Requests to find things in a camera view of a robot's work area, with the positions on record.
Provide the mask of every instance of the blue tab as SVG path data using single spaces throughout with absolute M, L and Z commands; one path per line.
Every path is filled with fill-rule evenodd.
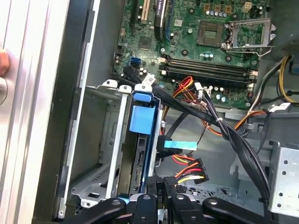
M 121 200 L 124 200 L 126 204 L 129 204 L 130 199 L 124 198 L 124 197 L 118 197 Z
M 165 141 L 164 147 L 196 151 L 197 142 L 195 142 L 195 141 Z
M 133 96 L 134 100 L 142 102 L 151 102 L 151 94 L 136 92 Z
M 155 109 L 144 106 L 133 106 L 130 131 L 151 134 L 154 124 Z

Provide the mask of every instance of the blue sata port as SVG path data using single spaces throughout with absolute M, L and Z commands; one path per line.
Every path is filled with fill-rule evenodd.
M 134 68 L 140 68 L 141 65 L 141 59 L 138 57 L 131 57 L 131 63 Z

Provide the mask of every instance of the chip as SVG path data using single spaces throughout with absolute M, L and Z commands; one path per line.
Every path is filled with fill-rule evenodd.
M 216 6 L 215 6 L 215 12 L 220 12 L 220 10 L 221 10 L 221 6 L 216 5 Z
M 139 49 L 150 50 L 152 39 L 150 37 L 142 36 L 139 40 Z
M 225 7 L 225 12 L 226 12 L 227 14 L 231 14 L 231 13 L 232 13 L 232 7 L 231 7 L 231 6 L 226 6 L 226 7 Z
M 210 10 L 210 4 L 205 4 L 204 5 L 204 10 L 209 11 Z
M 198 45 L 220 47 L 222 42 L 223 26 L 211 22 L 199 22 L 199 31 L 197 36 Z

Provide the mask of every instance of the green circuit board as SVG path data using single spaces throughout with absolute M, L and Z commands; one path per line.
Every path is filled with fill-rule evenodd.
M 143 6 L 144 1 L 139 0 L 138 7 Z M 132 28 L 131 17 L 134 2 L 134 0 L 126 0 L 125 2 L 118 43 L 119 46 L 122 46 L 123 53 L 121 57 L 117 57 L 117 63 L 114 65 L 114 71 L 118 74 L 122 73 L 125 66 L 130 65 L 132 57 L 140 58 L 142 60 L 140 67 L 151 74 L 155 74 L 159 85 L 169 93 L 173 93 L 180 80 L 165 77 L 161 74 L 159 66 L 164 63 L 164 58 L 161 57 L 161 49 L 165 49 L 165 54 L 175 58 L 211 64 L 233 65 L 249 69 L 257 68 L 257 55 L 228 53 L 221 49 L 220 46 L 198 44 L 200 42 L 199 29 L 205 22 L 218 24 L 223 27 L 224 24 L 230 21 L 249 20 L 253 19 L 253 16 L 256 17 L 250 11 L 247 13 L 242 12 L 242 7 L 248 1 L 168 0 L 166 6 L 168 25 L 165 27 L 166 34 L 162 41 L 157 41 L 154 34 L 156 9 L 153 5 L 157 3 L 157 0 L 150 1 L 147 21 L 137 21 L 134 28 Z M 264 6 L 266 4 L 266 1 L 263 0 L 252 0 L 250 2 L 252 7 Z M 264 8 L 258 15 L 259 18 L 264 18 Z M 262 25 L 244 26 L 239 32 L 238 42 L 241 45 L 246 43 L 258 44 L 261 41 L 262 33 Z M 221 41 L 225 42 L 227 33 L 225 29 L 223 29 L 221 34 L 217 34 L 214 30 L 206 30 L 205 35 L 215 39 L 221 38 Z M 250 91 L 237 88 L 229 91 L 220 91 L 220 88 L 221 85 L 217 86 L 217 90 L 213 89 L 211 93 L 212 100 L 217 106 L 240 109 L 246 109 L 250 106 L 248 104 Z

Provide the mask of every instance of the motherboard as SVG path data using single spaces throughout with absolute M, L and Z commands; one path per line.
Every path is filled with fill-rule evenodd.
M 126 0 L 114 72 L 132 65 L 143 79 L 154 74 L 170 94 L 192 76 L 224 108 L 248 109 L 258 74 L 266 0 Z

